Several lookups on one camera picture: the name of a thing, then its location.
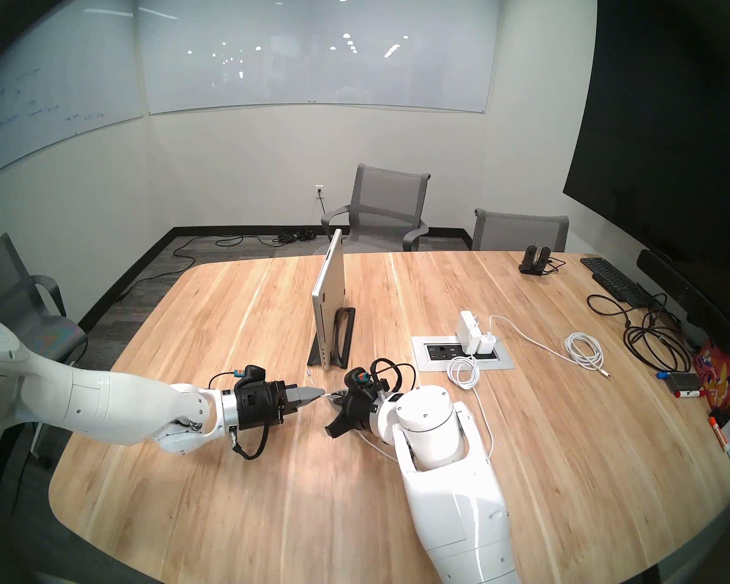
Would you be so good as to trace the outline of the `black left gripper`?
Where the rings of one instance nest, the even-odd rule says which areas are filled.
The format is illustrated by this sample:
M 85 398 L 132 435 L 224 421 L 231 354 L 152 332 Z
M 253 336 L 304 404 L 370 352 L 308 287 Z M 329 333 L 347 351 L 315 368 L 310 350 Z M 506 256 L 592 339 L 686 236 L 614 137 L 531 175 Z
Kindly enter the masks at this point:
M 241 381 L 234 388 L 237 430 L 282 424 L 284 415 L 297 412 L 325 394 L 323 388 L 297 387 L 284 381 Z

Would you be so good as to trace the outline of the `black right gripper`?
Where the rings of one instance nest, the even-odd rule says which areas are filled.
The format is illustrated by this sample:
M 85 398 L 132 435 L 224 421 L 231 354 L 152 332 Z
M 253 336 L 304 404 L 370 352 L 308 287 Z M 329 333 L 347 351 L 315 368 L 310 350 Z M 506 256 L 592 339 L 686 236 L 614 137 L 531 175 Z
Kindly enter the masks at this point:
M 327 394 L 333 410 L 341 410 L 335 419 L 325 427 L 331 438 L 339 438 L 350 431 L 373 433 L 371 416 L 377 410 L 377 391 L 373 388 L 344 389 Z

